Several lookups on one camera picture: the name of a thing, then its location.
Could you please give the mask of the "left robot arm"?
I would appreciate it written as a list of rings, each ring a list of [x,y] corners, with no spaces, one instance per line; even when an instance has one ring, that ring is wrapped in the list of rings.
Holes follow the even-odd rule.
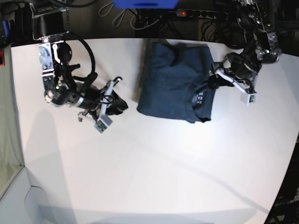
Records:
[[[281,49],[277,35],[276,0],[232,0],[217,17],[217,31],[230,49],[241,49],[241,53],[228,53],[223,61],[214,62],[209,71],[208,86],[216,90],[221,86],[236,87],[242,93],[254,95],[257,75],[264,64],[279,60]],[[236,20],[243,31],[245,43],[235,46],[231,37],[225,35],[224,24]]]

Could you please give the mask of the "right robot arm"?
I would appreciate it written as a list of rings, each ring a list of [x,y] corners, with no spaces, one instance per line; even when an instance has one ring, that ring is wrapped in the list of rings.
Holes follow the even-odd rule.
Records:
[[[40,41],[39,60],[46,102],[57,107],[80,108],[79,121],[89,119],[95,124],[110,125],[110,116],[128,109],[127,103],[114,91],[122,78],[109,80],[101,89],[93,85],[98,77],[94,54],[87,42],[68,28],[68,10],[76,5],[69,0],[30,0],[28,3],[32,13],[33,39]],[[72,49],[66,42],[67,37],[79,41],[87,50],[91,71],[86,77],[72,75],[80,65],[70,64]]]

